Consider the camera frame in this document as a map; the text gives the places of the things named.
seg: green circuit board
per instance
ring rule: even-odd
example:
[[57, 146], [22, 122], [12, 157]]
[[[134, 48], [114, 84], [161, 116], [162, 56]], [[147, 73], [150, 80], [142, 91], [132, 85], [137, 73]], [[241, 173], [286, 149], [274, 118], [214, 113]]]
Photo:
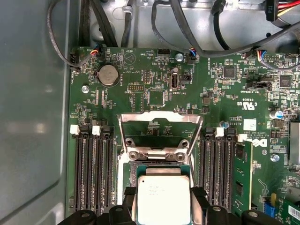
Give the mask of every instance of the green circuit board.
[[[76, 48], [74, 56], [83, 59], [91, 50]], [[289, 123], [297, 119], [299, 111], [300, 72], [272, 71], [242, 54], [216, 59], [185, 54], [183, 61], [177, 61], [177, 53], [107, 48], [103, 58], [92, 57], [80, 70], [71, 72], [69, 124], [78, 125], [81, 131], [99, 125], [104, 136], [91, 138], [88, 131], [81, 138], [69, 136], [67, 215], [85, 208], [101, 214], [105, 206], [117, 204], [118, 154], [122, 150], [117, 116], [122, 113], [155, 110], [201, 115], [201, 137], [193, 155], [197, 185], [204, 186], [201, 141], [206, 145], [206, 137], [215, 135], [220, 122], [228, 122], [234, 132], [230, 137], [234, 151], [231, 202], [227, 206], [237, 215], [251, 206], [264, 211], [272, 193], [283, 199], [287, 187], [298, 187], [299, 177], [289, 171], [288, 149]], [[265, 55], [265, 60], [278, 66], [296, 62], [280, 54]], [[95, 74], [104, 65], [119, 72], [119, 81], [112, 87], [102, 85]], [[170, 75], [174, 68], [178, 69], [175, 78]], [[89, 87], [88, 93], [82, 92], [84, 85]], [[270, 112], [278, 110], [284, 113], [282, 120], [271, 119]], [[213, 133], [208, 135], [207, 128]], [[195, 125], [157, 119], [152, 123], [129, 122], [124, 130], [125, 137], [133, 138], [139, 146], [176, 147], [183, 138], [191, 139]], [[271, 160], [274, 154], [279, 161]], [[124, 165], [124, 187], [133, 185], [131, 169]]]

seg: integrated circuit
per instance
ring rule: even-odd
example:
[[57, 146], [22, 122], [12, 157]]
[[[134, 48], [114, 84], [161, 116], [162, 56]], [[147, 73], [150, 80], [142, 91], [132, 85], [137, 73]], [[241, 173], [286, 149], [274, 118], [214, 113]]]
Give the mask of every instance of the integrated circuit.
[[241, 145], [237, 145], [236, 146], [236, 153], [235, 155], [240, 158], [243, 159], [244, 158], [244, 148]]
[[235, 183], [235, 190], [239, 196], [243, 195], [243, 185], [238, 181]]
[[280, 76], [279, 86], [281, 88], [290, 88], [292, 86], [292, 77], [288, 75]]
[[235, 78], [235, 67], [224, 67], [223, 78], [233, 79]]

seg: black cable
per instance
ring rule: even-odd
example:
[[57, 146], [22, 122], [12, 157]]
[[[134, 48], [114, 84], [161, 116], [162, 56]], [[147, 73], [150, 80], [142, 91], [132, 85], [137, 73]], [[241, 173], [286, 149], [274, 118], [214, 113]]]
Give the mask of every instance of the black cable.
[[187, 37], [189, 43], [195, 48], [196, 52], [200, 56], [207, 57], [207, 58], [225, 57], [225, 56], [229, 56], [229, 55], [236, 54], [236, 53], [248, 52], [248, 51], [258, 48], [262, 45], [266, 45], [266, 44], [270, 43], [271, 41], [274, 41], [274, 40], [282, 37], [283, 35], [289, 33], [290, 31], [295, 30], [296, 28], [300, 27], [300, 22], [297, 22], [297, 23], [291, 25], [290, 27], [277, 32], [276, 34], [273, 34], [265, 39], [262, 39], [260, 41], [254, 42], [252, 44], [249, 44], [249, 45], [246, 45], [243, 47], [225, 50], [225, 51], [206, 51], [206, 50], [203, 50], [199, 46], [197, 40], [195, 39], [195, 37], [188, 25], [188, 22], [184, 16], [180, 2], [178, 0], [170, 0], [170, 1], [171, 1], [171, 7], [174, 12], [177, 24], [179, 25], [182, 33], [185, 35], [185, 37]]
[[261, 60], [260, 63], [262, 65], [264, 65], [265, 67], [269, 68], [269, 69], [272, 69], [272, 70], [278, 70], [278, 71], [287, 71], [287, 70], [293, 70], [293, 69], [296, 69], [298, 67], [300, 67], [300, 63], [297, 64], [297, 65], [294, 65], [292, 67], [287, 67], [287, 68], [278, 68], [278, 67], [274, 67], [272, 65], [270, 65], [269, 63], [265, 62], [264, 60]]
[[222, 46], [222, 48], [224, 50], [229, 50], [230, 47], [227, 45], [227, 43], [225, 42], [225, 40], [223, 39], [223, 36], [221, 34], [220, 25], [219, 25], [219, 18], [220, 18], [220, 13], [214, 14], [214, 16], [213, 16], [214, 32], [215, 32], [217, 41]]
[[166, 41], [163, 38], [163, 36], [157, 30], [157, 27], [155, 25], [155, 20], [156, 20], [156, 15], [157, 15], [157, 5], [169, 5], [169, 4], [170, 4], [170, 2], [168, 2], [168, 1], [161, 1], [161, 0], [155, 1], [153, 3], [152, 12], [151, 12], [151, 26], [152, 26], [153, 33], [155, 34], [155, 36], [157, 37], [157, 39], [161, 43], [163, 43], [163, 45], [165, 45], [168, 49], [173, 49], [173, 50], [176, 50], [176, 51], [181, 52], [181, 53], [189, 53], [189, 49], [178, 48], [178, 47], [170, 44], [168, 41]]
[[79, 46], [90, 46], [90, 1], [82, 0], [79, 19]]
[[96, 19], [99, 23], [100, 31], [103, 35], [103, 39], [108, 47], [118, 47], [116, 38], [113, 33], [113, 29], [109, 20], [102, 8], [100, 1], [90, 0], [92, 9], [95, 13]]
[[[133, 0], [128, 0], [127, 6], [132, 7], [132, 5], [133, 5]], [[131, 13], [125, 13], [124, 33], [121, 40], [121, 48], [128, 46], [129, 33], [131, 29], [131, 21], [132, 21]]]
[[224, 50], [229, 50], [230, 47], [227, 45], [225, 40], [223, 39], [221, 30], [220, 30], [220, 14], [223, 12], [224, 7], [226, 5], [226, 0], [216, 0], [211, 8], [210, 13], [213, 15], [213, 27], [214, 32], [217, 38], [217, 41], [222, 46]]
[[51, 40], [51, 43], [56, 51], [56, 53], [58, 54], [58, 56], [68, 65], [72, 66], [72, 67], [81, 67], [83, 64], [85, 64], [87, 61], [90, 60], [90, 58], [92, 57], [91, 54], [89, 54], [87, 57], [85, 57], [81, 62], [79, 63], [72, 63], [70, 61], [68, 61], [64, 55], [61, 53], [60, 48], [58, 47], [55, 37], [54, 37], [54, 33], [53, 33], [53, 29], [52, 29], [52, 11], [54, 9], [54, 7], [56, 6], [56, 4], [58, 2], [60, 2], [61, 0], [55, 0], [52, 3], [50, 3], [50, 6], [48, 8], [48, 12], [47, 12], [47, 28], [48, 28], [48, 33], [49, 33], [49, 37]]

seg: power cable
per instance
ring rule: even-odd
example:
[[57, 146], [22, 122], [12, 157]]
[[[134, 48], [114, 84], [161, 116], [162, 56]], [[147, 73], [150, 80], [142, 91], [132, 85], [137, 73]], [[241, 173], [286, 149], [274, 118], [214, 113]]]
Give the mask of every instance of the power cable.
[[61, 0], [55, 0], [52, 3], [50, 3], [50, 6], [48, 8], [48, 12], [47, 12], [47, 28], [48, 28], [48, 34], [51, 40], [51, 43], [56, 51], [56, 53], [58, 54], [58, 56], [68, 65], [78, 68], [81, 67], [83, 64], [85, 64], [87, 61], [90, 60], [90, 58], [93, 57], [92, 54], [89, 54], [87, 57], [85, 57], [81, 62], [79, 63], [72, 63], [69, 60], [67, 60], [64, 55], [61, 53], [60, 48], [58, 47], [55, 37], [54, 37], [54, 33], [53, 33], [53, 28], [52, 28], [52, 11], [54, 9], [54, 7], [56, 6], [56, 4], [58, 2], [60, 2]]
[[[133, 5], [133, 0], [128, 0], [127, 6], [132, 7], [132, 5]], [[132, 21], [131, 13], [125, 13], [124, 33], [121, 40], [121, 48], [128, 46], [129, 34], [131, 30], [131, 21]]]
[[277, 32], [276, 34], [273, 34], [265, 39], [262, 39], [260, 41], [254, 42], [252, 44], [249, 44], [249, 45], [246, 45], [243, 47], [225, 50], [225, 51], [206, 51], [206, 50], [203, 50], [199, 46], [197, 40], [195, 39], [195, 37], [188, 25], [188, 22], [184, 16], [180, 2], [178, 0], [171, 0], [171, 7], [174, 12], [177, 24], [179, 25], [182, 33], [188, 39], [189, 43], [195, 48], [196, 52], [200, 56], [203, 56], [206, 58], [225, 57], [225, 56], [229, 56], [229, 55], [236, 54], [236, 53], [248, 52], [248, 51], [250, 51], [252, 49], [256, 49], [262, 45], [266, 45], [266, 44], [282, 37], [283, 35], [289, 33], [290, 31], [295, 30], [296, 28], [300, 27], [300, 22], [297, 22], [297, 23], [291, 25], [290, 27]]

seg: metal screw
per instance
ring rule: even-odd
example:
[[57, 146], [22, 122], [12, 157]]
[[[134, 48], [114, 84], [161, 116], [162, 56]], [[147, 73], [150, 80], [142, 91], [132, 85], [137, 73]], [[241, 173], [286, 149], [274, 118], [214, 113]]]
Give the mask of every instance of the metal screw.
[[272, 162], [278, 162], [279, 160], [280, 160], [279, 155], [273, 154], [273, 155], [271, 156], [271, 161], [272, 161]]
[[132, 151], [132, 152], [129, 153], [129, 158], [130, 158], [131, 160], [136, 160], [137, 157], [138, 157], [137, 152]]
[[183, 153], [177, 153], [176, 154], [176, 161], [182, 162], [184, 161], [185, 157]]
[[217, 212], [220, 212], [220, 211], [221, 211], [221, 208], [218, 207], [218, 206], [215, 206], [215, 207], [213, 207], [212, 209], [213, 209], [214, 211], [217, 211]]
[[256, 212], [249, 212], [248, 215], [251, 217], [258, 217], [258, 214]]
[[90, 216], [89, 213], [83, 213], [83, 214], [81, 215], [81, 217], [89, 217], [89, 216]]
[[183, 54], [181, 54], [181, 53], [176, 54], [175, 59], [178, 62], [182, 62], [183, 61]]
[[84, 85], [84, 86], [81, 87], [81, 91], [84, 94], [87, 94], [90, 91], [90, 88], [88, 87], [88, 85]]

